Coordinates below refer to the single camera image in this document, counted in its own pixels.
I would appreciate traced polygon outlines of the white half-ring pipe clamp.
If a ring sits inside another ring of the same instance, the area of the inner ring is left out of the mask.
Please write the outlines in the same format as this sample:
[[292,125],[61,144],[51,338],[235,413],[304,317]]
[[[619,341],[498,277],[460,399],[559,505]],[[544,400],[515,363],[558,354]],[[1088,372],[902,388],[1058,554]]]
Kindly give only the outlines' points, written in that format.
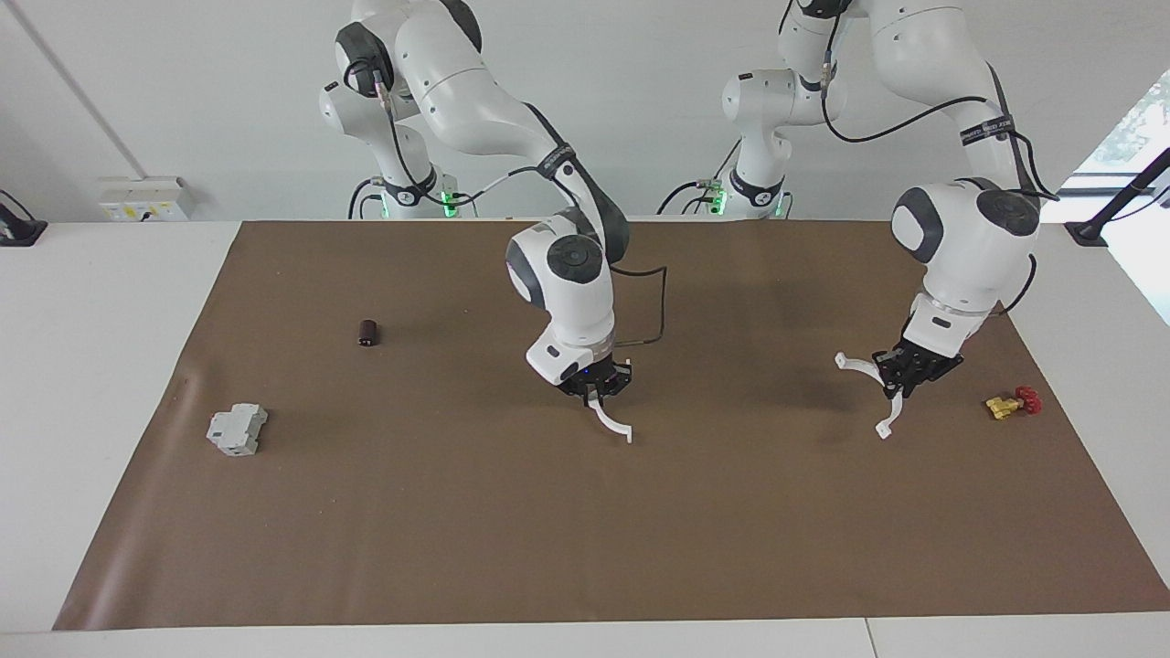
[[633,444],[632,426],[625,424],[625,421],[617,421],[612,418],[610,413],[607,413],[606,409],[603,407],[601,396],[597,392],[589,393],[586,397],[586,404],[589,404],[589,409],[592,409],[593,413],[598,418],[598,421],[601,421],[603,429],[607,429],[615,434],[622,436],[622,440],[625,440],[627,445]]
[[[880,369],[878,369],[878,364],[874,364],[870,361],[849,358],[846,357],[844,352],[837,352],[835,365],[837,369],[839,370],[856,371],[866,375],[867,377],[874,381],[878,381],[879,384],[885,385],[885,379],[880,372]],[[889,416],[886,417],[883,420],[878,421],[878,425],[875,425],[875,432],[878,433],[881,440],[887,440],[893,434],[893,424],[894,421],[899,420],[899,416],[901,416],[903,405],[904,405],[904,395],[901,390],[899,390],[894,393],[894,397],[890,399]]]

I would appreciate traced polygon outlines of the brown paper table mat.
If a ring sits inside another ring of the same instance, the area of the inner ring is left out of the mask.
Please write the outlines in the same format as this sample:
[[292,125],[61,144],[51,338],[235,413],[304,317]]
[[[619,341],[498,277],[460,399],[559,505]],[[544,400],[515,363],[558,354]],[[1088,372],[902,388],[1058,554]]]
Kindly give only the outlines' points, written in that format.
[[[670,283],[605,403],[632,445],[526,366],[515,233],[243,225],[56,629],[1170,610],[1009,318],[878,438],[833,357],[918,288],[885,225],[636,226]],[[1042,411],[994,419],[1020,385]],[[238,403],[254,455],[206,437]]]

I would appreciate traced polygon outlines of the black stand with pole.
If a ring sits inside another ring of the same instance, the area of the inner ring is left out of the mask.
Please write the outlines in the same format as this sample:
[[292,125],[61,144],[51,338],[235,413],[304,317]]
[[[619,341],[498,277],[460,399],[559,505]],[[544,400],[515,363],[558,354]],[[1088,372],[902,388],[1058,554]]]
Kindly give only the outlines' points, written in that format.
[[1166,170],[1170,170],[1170,148],[1164,149],[1133,181],[1120,189],[1103,208],[1090,217],[1090,220],[1066,222],[1065,229],[1082,247],[1107,247],[1108,244],[1102,237],[1106,225],[1120,219],[1126,206],[1138,196],[1143,196],[1145,190],[1152,187],[1152,184],[1157,181],[1159,176],[1165,174]]

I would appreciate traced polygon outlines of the light grey circuit breaker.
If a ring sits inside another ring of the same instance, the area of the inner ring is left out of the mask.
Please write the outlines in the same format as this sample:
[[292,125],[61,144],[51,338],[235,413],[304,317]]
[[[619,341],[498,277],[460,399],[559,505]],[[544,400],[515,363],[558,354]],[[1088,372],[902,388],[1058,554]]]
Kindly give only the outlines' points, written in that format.
[[259,404],[238,403],[229,411],[216,412],[209,420],[206,437],[227,455],[254,455],[267,409]]

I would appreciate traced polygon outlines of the black stand base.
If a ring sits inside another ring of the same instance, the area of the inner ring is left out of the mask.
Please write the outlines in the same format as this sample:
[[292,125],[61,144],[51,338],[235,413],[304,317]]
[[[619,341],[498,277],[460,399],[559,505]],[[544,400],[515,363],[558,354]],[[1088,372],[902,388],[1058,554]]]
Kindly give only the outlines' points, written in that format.
[[30,247],[48,222],[37,219],[15,196],[0,189],[0,247]]

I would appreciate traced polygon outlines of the white wall socket box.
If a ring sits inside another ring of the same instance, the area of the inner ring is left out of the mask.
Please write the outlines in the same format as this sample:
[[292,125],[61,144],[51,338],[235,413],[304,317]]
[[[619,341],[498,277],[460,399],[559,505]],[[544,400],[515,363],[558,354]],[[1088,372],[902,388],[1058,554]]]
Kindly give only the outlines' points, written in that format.
[[99,178],[99,208],[113,222],[191,221],[195,205],[178,176]]

